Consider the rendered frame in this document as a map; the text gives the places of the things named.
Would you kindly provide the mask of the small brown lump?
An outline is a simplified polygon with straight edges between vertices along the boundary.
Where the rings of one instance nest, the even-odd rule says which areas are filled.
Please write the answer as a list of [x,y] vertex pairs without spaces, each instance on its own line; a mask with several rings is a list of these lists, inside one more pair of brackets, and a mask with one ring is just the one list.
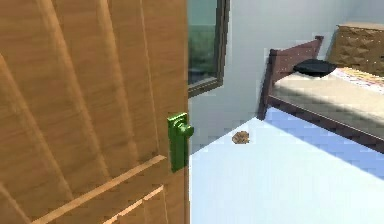
[[250,142],[249,133],[247,131],[239,131],[234,134],[232,137],[232,142],[234,144],[247,144]]

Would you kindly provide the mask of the dark framed window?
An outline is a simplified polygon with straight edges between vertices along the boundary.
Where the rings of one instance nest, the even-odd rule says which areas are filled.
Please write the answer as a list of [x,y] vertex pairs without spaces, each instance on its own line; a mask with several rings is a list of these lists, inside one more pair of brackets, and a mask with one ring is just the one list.
[[187,0],[188,87],[195,97],[223,85],[230,0]]

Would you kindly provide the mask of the patterned bed cloth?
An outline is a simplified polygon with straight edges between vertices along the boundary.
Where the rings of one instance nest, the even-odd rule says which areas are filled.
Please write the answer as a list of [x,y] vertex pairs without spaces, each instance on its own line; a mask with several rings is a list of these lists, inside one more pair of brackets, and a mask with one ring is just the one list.
[[376,76],[360,70],[352,68],[336,68],[332,75],[351,82],[359,87],[366,88],[384,95],[384,77]]

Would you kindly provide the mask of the dark wooden bed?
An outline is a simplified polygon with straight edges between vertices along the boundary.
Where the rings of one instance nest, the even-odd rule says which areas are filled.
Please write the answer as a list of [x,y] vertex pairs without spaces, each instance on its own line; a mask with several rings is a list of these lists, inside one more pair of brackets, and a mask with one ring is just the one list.
[[317,57],[323,38],[269,52],[256,117],[272,107],[384,154],[384,95],[332,75],[293,67]]

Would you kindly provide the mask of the black pillow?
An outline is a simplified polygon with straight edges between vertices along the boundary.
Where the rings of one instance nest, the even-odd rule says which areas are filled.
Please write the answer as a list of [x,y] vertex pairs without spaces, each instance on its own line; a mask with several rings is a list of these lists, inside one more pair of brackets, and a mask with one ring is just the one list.
[[324,77],[333,72],[336,68],[337,66],[335,64],[324,60],[307,59],[296,64],[293,67],[293,70],[311,77]]

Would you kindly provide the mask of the brown wooden room door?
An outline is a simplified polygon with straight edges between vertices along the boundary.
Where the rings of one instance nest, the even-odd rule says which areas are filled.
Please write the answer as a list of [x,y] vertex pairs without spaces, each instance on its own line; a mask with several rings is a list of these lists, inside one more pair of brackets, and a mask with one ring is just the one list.
[[190,224],[186,0],[0,0],[0,224]]

